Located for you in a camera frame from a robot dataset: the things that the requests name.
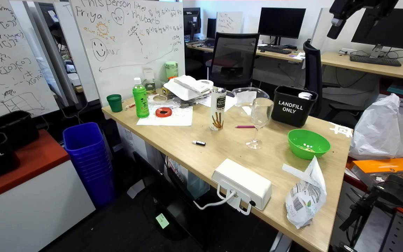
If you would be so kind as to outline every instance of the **food wrapper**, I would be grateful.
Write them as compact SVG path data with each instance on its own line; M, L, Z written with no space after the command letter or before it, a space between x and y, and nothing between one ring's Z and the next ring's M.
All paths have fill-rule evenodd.
M304 172L287 164L283 170L301 179L286 196L287 219L299 229L309 225L326 202L326 184L316 156Z

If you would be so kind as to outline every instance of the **book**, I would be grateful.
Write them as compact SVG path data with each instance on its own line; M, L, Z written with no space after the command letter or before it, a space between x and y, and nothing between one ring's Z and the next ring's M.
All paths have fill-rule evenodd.
M383 160L356 160L351 171L368 187L384 182L388 175L403 178L403 158Z

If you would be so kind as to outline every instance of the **arrow drawing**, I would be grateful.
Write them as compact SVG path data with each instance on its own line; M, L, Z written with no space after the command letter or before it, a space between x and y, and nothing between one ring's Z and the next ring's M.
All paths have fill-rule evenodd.
M111 69L111 68L115 68L115 67L131 67L131 66L133 66L133 65L150 64L151 62L154 62L154 61L156 61L156 60L158 60L158 59L161 59L162 57L166 56L167 54L172 53L173 50L174 50L174 48L173 48L173 46L172 46L172 50L171 50L170 52L164 54L163 56L161 56L161 57L159 57L159 58L157 58L157 59L153 59L153 60L151 60L151 61L149 61L149 62L145 62L145 63L122 64L122 65L115 65L115 66L111 66L111 67L107 67L107 68L101 68L101 67L99 67L99 72L102 73L102 71L104 71L104 70Z

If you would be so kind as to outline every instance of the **whiteboard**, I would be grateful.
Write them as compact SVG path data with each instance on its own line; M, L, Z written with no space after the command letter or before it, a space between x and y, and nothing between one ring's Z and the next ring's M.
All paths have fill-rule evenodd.
M242 33L242 12L218 12L217 32Z
M86 100L91 102L99 99L96 84L91 74L90 64L86 58L85 48L83 47L79 30L77 29L77 24L72 14L71 5L67 2L55 2L54 8L56 9L56 14L59 18L61 29L66 39L69 53L71 53L72 62L74 62L74 66L77 70L80 83L82 84Z
M37 116L57 109L9 1L0 0L0 116L16 110Z
M164 63L176 61L184 74L183 3L71 0L71 6L103 106L110 94L132 97L143 68L164 81Z

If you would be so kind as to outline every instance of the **stacked blue bins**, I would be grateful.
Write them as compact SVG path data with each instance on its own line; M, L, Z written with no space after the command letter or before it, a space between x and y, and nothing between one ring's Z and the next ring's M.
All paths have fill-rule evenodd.
M112 165L98 125L88 122L63 131L64 148L96 207L115 197Z

